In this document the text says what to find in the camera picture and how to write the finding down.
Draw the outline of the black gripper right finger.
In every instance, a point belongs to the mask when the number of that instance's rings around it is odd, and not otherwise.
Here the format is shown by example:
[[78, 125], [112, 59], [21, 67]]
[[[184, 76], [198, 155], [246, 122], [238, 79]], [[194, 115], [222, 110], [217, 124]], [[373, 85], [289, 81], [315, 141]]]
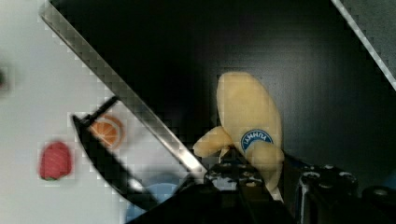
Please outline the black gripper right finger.
[[395, 189], [371, 186], [331, 165], [305, 167], [295, 199], [298, 224], [396, 224]]

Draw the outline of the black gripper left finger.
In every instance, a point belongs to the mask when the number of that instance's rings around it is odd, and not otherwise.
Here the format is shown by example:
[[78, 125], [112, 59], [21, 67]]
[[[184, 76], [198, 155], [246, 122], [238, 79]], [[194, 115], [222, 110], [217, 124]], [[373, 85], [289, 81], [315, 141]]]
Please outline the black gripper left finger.
[[281, 190], [268, 190], [259, 171], [236, 149], [219, 156], [205, 182], [220, 192], [223, 224], [297, 224], [283, 203]]

